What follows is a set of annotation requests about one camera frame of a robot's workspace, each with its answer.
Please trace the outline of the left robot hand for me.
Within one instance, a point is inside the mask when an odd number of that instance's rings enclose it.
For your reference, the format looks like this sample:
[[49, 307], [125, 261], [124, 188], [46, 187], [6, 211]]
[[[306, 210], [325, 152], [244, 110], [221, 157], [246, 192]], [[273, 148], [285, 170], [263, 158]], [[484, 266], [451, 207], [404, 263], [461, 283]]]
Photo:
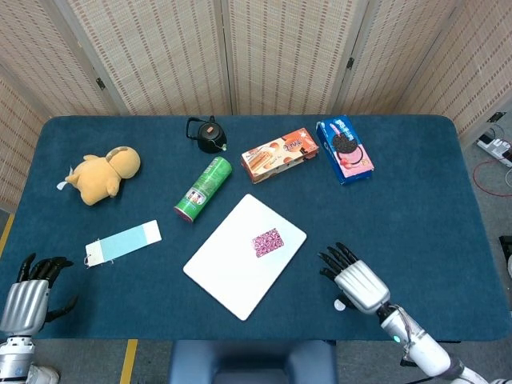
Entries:
[[75, 308], [78, 296], [64, 307], [49, 310], [50, 292], [61, 271], [74, 263], [65, 257], [35, 261], [36, 254], [27, 256], [17, 279], [10, 287], [0, 318], [0, 331], [9, 337], [33, 337], [45, 324], [60, 318]]

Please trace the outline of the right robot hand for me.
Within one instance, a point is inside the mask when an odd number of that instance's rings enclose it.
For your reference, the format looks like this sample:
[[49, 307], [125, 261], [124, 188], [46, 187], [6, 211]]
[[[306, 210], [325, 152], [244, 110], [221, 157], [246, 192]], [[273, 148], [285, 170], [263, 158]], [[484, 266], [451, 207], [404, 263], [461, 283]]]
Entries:
[[364, 314], [376, 314], [390, 300], [390, 291], [368, 265], [346, 245], [336, 242], [318, 257], [325, 266], [320, 274], [331, 280], [342, 292], [342, 303]]

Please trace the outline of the pink patterned card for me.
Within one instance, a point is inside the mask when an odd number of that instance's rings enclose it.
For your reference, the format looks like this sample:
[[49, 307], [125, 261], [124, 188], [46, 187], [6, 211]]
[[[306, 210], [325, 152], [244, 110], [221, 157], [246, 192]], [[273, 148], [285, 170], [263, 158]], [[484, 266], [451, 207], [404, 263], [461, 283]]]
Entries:
[[260, 258], [280, 247], [284, 246], [284, 241], [276, 228], [268, 230], [251, 240], [257, 258]]

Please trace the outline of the light blue flat box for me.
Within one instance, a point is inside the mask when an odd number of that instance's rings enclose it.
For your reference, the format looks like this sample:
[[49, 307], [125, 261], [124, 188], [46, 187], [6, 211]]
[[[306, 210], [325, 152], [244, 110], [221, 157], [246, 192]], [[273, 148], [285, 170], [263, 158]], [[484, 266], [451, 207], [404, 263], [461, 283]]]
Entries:
[[158, 222], [152, 220], [87, 244], [84, 264], [90, 268], [160, 242]]

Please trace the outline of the white rectangular board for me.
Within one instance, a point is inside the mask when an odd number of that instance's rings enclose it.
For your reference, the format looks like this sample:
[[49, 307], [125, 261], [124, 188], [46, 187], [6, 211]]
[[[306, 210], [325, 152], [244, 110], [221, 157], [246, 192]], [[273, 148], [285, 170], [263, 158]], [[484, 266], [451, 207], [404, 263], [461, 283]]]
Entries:
[[[257, 258], [251, 240], [273, 228], [284, 246]], [[303, 230], [246, 194], [184, 265], [183, 272], [245, 321], [306, 239]]]

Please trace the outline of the blue pink cookie box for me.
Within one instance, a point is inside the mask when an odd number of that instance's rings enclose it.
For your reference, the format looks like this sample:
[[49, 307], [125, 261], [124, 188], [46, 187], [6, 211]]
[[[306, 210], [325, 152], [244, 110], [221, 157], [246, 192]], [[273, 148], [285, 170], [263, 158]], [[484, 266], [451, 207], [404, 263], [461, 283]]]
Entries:
[[371, 177], [374, 164], [348, 116], [318, 121], [315, 131], [341, 185]]

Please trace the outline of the orange biscuit box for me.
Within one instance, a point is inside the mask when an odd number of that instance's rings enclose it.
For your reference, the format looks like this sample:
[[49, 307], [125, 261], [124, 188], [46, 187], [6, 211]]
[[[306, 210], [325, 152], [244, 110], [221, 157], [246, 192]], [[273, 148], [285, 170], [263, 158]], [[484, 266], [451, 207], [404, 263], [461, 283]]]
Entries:
[[296, 166], [318, 154], [319, 147], [306, 128], [300, 128], [241, 156], [242, 167], [253, 184]]

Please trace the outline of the white shoe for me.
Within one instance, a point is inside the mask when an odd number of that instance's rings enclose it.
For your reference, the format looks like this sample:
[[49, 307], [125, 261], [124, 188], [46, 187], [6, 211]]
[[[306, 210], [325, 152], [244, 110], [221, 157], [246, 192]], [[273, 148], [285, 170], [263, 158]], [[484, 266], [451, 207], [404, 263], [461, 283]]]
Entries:
[[27, 375], [26, 384], [58, 384], [60, 374], [49, 366], [31, 365]]

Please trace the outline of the dark blue table cloth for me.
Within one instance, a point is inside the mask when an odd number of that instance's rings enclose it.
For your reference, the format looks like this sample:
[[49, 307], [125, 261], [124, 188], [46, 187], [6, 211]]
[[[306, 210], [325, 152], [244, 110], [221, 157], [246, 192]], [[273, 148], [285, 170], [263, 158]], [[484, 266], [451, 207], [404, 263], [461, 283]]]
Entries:
[[[454, 124], [437, 115], [360, 115], [355, 129], [374, 164], [366, 180], [341, 185], [324, 152], [259, 184], [243, 152], [305, 127], [314, 115], [221, 116], [233, 171], [197, 220], [173, 208], [211, 161], [186, 137], [184, 116], [68, 116], [42, 128], [29, 176], [0, 257], [0, 317], [22, 261], [66, 257], [50, 292], [72, 311], [44, 338], [362, 339], [384, 338], [374, 316], [338, 312], [338, 288], [320, 275], [319, 252], [345, 244], [438, 340], [493, 340], [512, 317], [490, 251]], [[118, 194], [92, 206], [62, 182], [93, 154], [136, 150], [141, 165]], [[250, 194], [307, 239], [247, 320], [241, 321], [183, 273], [235, 205]], [[156, 220], [162, 240], [98, 266], [86, 245]]]

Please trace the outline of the black device on floor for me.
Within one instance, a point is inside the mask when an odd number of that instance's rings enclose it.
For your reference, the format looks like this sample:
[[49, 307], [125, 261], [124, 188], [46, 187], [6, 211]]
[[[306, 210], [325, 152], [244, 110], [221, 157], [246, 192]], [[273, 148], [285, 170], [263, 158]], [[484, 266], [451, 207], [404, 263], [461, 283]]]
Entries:
[[499, 241], [506, 260], [508, 275], [512, 279], [512, 236], [500, 236]]

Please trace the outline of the yellow plush toy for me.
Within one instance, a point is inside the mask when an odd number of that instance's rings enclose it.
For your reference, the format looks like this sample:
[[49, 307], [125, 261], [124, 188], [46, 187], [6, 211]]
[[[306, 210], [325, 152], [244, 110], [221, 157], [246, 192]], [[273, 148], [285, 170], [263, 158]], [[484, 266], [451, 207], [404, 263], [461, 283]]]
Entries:
[[135, 176], [140, 165], [139, 154], [128, 146], [113, 148], [104, 157], [87, 154], [74, 169], [70, 168], [57, 189], [70, 184], [80, 192], [83, 202], [92, 206], [104, 198], [115, 197], [121, 181]]

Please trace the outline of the woven folding screen panel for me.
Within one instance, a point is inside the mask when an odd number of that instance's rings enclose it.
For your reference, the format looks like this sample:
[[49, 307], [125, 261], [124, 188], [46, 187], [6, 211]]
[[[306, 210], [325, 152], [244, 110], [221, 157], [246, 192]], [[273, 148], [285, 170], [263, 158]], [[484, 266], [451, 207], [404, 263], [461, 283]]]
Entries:
[[46, 117], [0, 71], [0, 208], [16, 211]]
[[0, 0], [0, 66], [52, 116], [112, 115], [79, 47], [55, 23], [51, 0]]
[[461, 7], [462, 0], [362, 0], [330, 112], [396, 114]]
[[512, 0], [461, 0], [397, 111], [449, 118], [468, 142], [512, 96]]
[[119, 114], [232, 114], [221, 0], [53, 0]]
[[325, 114], [370, 0], [220, 0], [234, 114]]

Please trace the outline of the green cylindrical snack can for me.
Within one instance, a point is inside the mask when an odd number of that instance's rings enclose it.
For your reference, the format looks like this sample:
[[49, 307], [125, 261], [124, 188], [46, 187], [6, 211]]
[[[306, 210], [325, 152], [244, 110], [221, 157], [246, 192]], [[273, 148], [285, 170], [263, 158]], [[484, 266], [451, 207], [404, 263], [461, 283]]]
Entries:
[[186, 221], [193, 222], [231, 172], [232, 166], [226, 159], [220, 156], [215, 157], [174, 206], [174, 211]]

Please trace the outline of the white power strip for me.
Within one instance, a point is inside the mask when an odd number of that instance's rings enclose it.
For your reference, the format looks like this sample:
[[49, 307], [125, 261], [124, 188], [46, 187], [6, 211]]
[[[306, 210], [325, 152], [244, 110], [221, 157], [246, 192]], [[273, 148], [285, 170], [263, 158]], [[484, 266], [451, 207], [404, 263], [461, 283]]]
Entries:
[[508, 141], [483, 134], [476, 141], [476, 145], [503, 165], [512, 168], [512, 144]]

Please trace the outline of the black teapot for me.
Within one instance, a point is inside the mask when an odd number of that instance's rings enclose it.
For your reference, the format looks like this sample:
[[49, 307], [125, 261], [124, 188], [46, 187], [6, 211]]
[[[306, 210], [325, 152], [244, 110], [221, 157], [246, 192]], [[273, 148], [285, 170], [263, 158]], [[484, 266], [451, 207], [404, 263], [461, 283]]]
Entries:
[[[190, 124], [200, 123], [197, 134], [190, 134]], [[186, 137], [196, 141], [198, 148], [208, 154], [216, 154], [227, 151], [227, 137], [224, 129], [211, 115], [208, 120], [190, 117], [186, 122]]]

